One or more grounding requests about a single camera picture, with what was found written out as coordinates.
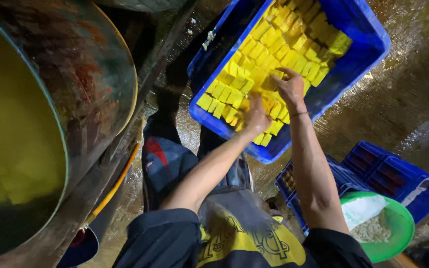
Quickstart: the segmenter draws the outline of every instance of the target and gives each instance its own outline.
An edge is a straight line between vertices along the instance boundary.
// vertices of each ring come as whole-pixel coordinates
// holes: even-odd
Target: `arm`
[[[287,68],[276,79],[279,94],[286,102],[291,120],[292,165],[297,195],[310,228],[331,229],[350,234],[345,223],[334,176],[312,127],[303,100],[302,76]]]
[[[203,158],[164,200],[160,209],[187,208],[198,213],[205,197],[226,175],[236,157],[270,125],[271,117],[265,114],[258,96],[251,101],[246,127]]]

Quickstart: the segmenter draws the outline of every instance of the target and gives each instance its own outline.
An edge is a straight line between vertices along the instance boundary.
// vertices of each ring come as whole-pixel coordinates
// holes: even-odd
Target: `metal drum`
[[[0,254],[38,233],[133,114],[137,78],[122,37],[89,1],[0,0],[0,34],[25,62],[61,137],[61,187],[0,204]]]

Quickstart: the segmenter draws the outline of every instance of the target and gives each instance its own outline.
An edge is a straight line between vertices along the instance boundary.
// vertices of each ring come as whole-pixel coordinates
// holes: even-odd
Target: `finger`
[[[285,74],[287,74],[287,76],[289,76],[289,78],[294,78],[296,76],[299,76],[300,74],[298,74],[297,72],[293,71],[290,68],[285,68],[285,67],[278,67],[276,68],[276,70],[280,70],[282,72],[284,72]]]

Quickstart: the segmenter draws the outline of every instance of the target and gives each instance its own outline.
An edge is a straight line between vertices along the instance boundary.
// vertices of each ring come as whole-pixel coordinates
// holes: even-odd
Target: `yellow graphic print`
[[[257,251],[271,266],[290,262],[302,265],[306,261],[301,243],[283,225],[272,225],[265,232],[246,231],[234,216],[225,213],[214,226],[217,228],[209,233],[200,227],[203,247],[198,254],[198,267],[224,259],[233,250]]]

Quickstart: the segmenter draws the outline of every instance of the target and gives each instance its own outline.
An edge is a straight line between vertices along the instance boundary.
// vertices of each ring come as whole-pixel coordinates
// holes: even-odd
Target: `yellow liquid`
[[[61,191],[65,168],[48,101],[0,34],[0,202],[23,204]]]

